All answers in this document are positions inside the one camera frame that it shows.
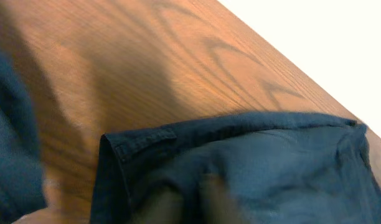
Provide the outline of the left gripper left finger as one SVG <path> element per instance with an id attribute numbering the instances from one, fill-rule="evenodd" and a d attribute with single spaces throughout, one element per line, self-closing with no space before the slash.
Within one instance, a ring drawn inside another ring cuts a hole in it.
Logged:
<path id="1" fill-rule="evenodd" d="M 182 195 L 164 187 L 147 199 L 141 210 L 131 219 L 132 224 L 176 224 L 182 216 Z"/>

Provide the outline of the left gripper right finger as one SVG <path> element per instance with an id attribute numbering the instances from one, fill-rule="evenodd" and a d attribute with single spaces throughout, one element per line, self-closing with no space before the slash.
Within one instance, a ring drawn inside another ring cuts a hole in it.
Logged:
<path id="1" fill-rule="evenodd" d="M 247 224 L 229 195 L 223 181 L 217 175 L 207 174 L 201 186 L 207 223 Z"/>

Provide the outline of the navy blue shorts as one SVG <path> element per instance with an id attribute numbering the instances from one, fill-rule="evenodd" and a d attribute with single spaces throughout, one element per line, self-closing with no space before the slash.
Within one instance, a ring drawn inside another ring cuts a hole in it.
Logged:
<path id="1" fill-rule="evenodd" d="M 252 223 L 381 223 L 366 127 L 320 113 L 249 112 L 104 134 L 91 223 L 125 223 L 161 187 L 203 223 L 199 184 L 220 176 Z"/>

